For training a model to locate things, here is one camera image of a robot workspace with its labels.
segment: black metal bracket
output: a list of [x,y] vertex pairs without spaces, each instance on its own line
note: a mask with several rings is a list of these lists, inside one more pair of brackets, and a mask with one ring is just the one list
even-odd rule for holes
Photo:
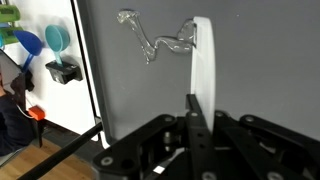
[[35,139],[31,142],[34,146],[41,148],[42,147],[42,134],[44,132],[44,127],[46,126],[47,120],[43,119],[41,121],[37,121],[35,119],[30,119],[31,125],[33,128],[33,133]]
[[26,110],[25,80],[25,74],[20,73],[10,84],[11,89],[14,91],[12,98],[22,110]]
[[26,78],[26,90],[28,90],[29,92],[33,91],[33,89],[34,89],[32,77],[33,77],[32,73],[28,70],[25,73],[25,78]]
[[[154,179],[318,180],[320,143],[261,118],[240,121],[215,112],[208,130],[195,95],[187,96],[184,117],[160,115],[93,159],[96,178],[145,179],[161,162],[178,154]],[[36,179],[102,130],[101,123],[20,179]]]
[[71,80],[82,80],[82,74],[80,67],[67,62],[62,62],[63,66],[57,64],[56,61],[52,61],[46,64],[46,68],[50,71],[51,77],[54,81],[67,84]]

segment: dark clothing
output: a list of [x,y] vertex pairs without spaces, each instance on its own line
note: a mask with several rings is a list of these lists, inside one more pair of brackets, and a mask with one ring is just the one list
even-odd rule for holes
[[0,97],[0,156],[15,152],[33,140],[30,121],[9,95]]

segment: screw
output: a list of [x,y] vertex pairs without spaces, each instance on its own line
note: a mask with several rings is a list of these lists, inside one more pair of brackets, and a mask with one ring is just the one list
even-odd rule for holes
[[197,116],[198,116],[198,113],[191,113],[191,116],[197,117]]
[[217,177],[212,172],[204,172],[202,173],[202,180],[216,180]]
[[281,174],[279,174],[277,172],[269,172],[268,179],[269,180],[283,180],[283,177],[281,176]]
[[140,155],[142,155],[143,154],[143,148],[140,147],[139,150],[140,150]]
[[171,152],[172,151],[172,148],[170,146],[165,146],[164,149],[167,151],[167,152]]
[[113,163],[112,157],[104,157],[103,159],[101,159],[102,166],[109,166],[112,163]]
[[166,117],[166,118],[164,118],[164,120],[165,120],[166,122],[171,122],[171,121],[173,121],[172,117]]
[[170,132],[165,132],[164,133],[164,137],[171,137],[171,133]]
[[221,112],[216,112],[216,116],[218,116],[218,117],[222,117],[222,116],[223,116],[223,114],[222,114]]
[[56,80],[57,82],[61,83],[58,76],[55,76],[55,80]]
[[254,121],[253,117],[251,117],[251,116],[246,117],[246,120],[247,120],[248,122],[253,122],[253,121]]

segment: gray backdrop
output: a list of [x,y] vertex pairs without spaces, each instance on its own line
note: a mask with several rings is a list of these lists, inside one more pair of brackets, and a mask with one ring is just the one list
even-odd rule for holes
[[145,64],[139,41],[117,12],[141,13],[148,39],[176,35],[194,16],[214,26],[216,108],[254,114],[320,139],[320,1],[78,1],[107,136],[121,138],[160,113],[184,110],[190,55],[161,47]]

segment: blue object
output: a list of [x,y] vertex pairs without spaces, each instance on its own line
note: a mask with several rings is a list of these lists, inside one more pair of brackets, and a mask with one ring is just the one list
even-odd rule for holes
[[39,56],[42,50],[40,39],[28,31],[13,31],[13,34],[20,41],[22,46],[29,52],[29,55],[22,67],[22,72],[26,73],[34,56]]
[[3,38],[0,35],[0,48],[2,49],[4,47]]
[[3,27],[10,27],[10,25],[8,23],[0,23],[0,28]]
[[56,61],[59,66],[63,66],[60,57],[60,52],[65,50],[70,44],[68,32],[60,26],[49,25],[45,31],[46,41],[56,56]]

